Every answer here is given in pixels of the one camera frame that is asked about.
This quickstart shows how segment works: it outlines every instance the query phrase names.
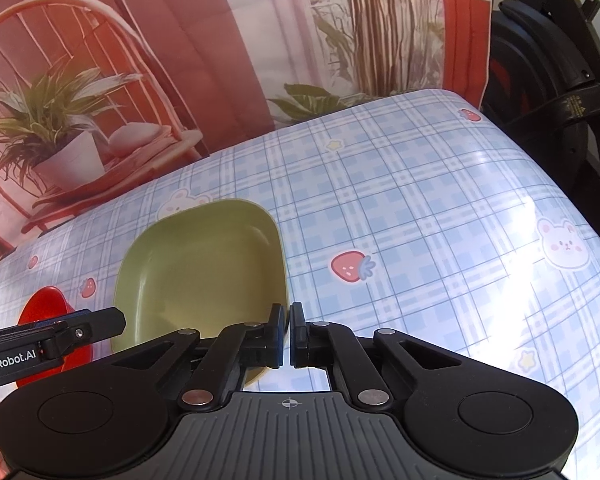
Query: exercise bike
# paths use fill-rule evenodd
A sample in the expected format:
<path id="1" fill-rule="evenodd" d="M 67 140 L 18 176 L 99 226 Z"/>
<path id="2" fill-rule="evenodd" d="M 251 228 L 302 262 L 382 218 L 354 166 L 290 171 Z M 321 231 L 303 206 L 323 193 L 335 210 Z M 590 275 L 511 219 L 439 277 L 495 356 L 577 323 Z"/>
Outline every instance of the exercise bike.
<path id="1" fill-rule="evenodd" d="M 600 0 L 505 0 L 492 15 L 484 113 L 565 192 L 600 235 Z"/>

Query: wooden chair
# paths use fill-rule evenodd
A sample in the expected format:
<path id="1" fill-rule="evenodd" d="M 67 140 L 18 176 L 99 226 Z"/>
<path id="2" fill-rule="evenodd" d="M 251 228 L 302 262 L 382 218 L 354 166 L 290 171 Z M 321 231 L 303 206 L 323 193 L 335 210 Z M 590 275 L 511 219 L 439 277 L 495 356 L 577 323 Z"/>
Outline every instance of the wooden chair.
<path id="1" fill-rule="evenodd" d="M 139 73 L 107 98 L 116 108 L 96 117 L 106 174 L 71 192 L 46 185 L 33 172 L 21 186 L 0 172 L 0 194 L 23 216 L 22 232 L 76 216 L 207 154 L 184 100 L 140 34 L 98 0 L 24 0 L 0 13 L 0 88 L 30 84 L 51 67 L 98 67 L 102 76 Z M 0 117 L 6 116 L 0 107 Z M 107 151 L 106 137 L 129 122 L 162 126 L 160 135 L 124 159 Z"/>

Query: potted plant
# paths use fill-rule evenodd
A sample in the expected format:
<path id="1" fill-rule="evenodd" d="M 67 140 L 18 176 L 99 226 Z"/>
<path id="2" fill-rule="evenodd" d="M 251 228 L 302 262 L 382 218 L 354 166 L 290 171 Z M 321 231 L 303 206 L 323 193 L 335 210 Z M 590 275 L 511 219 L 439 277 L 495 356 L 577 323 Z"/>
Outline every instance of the potted plant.
<path id="1" fill-rule="evenodd" d="M 70 75 L 66 68 L 37 78 L 16 91 L 0 89 L 0 104 L 10 117 L 0 118 L 0 170 L 13 171 L 21 186 L 34 171 L 48 186 L 69 191 L 96 180 L 104 167 L 93 139 L 101 135 L 93 118 L 114 108 L 107 95 L 140 74 L 101 77 L 99 68 Z"/>

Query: printed backdrop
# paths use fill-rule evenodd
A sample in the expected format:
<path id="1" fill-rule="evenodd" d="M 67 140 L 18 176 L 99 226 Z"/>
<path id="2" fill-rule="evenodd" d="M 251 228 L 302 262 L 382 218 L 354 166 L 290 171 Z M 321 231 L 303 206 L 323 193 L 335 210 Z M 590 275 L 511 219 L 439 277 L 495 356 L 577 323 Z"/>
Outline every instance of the printed backdrop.
<path id="1" fill-rule="evenodd" d="M 0 257 L 282 126 L 423 88 L 479 106 L 490 0 L 0 0 Z"/>

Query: bear face print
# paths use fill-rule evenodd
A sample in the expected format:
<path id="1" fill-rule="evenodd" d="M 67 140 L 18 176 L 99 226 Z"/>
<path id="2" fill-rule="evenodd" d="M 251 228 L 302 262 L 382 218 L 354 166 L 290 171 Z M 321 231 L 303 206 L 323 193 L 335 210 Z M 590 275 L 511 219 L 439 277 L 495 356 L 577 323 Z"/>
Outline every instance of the bear face print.
<path id="1" fill-rule="evenodd" d="M 538 232 L 542 239 L 542 252 L 552 266 L 562 270 L 580 270 L 589 265 L 587 245 L 568 220 L 562 225 L 554 225 L 550 220 L 541 218 Z"/>
<path id="2" fill-rule="evenodd" d="M 158 220 L 167 218 L 167 216 L 179 213 L 185 209 L 190 209 L 197 205 L 203 205 L 211 202 L 211 198 L 207 195 L 189 196 L 188 189 L 179 189 L 171 198 L 167 200 L 160 209 L 158 209 Z"/>

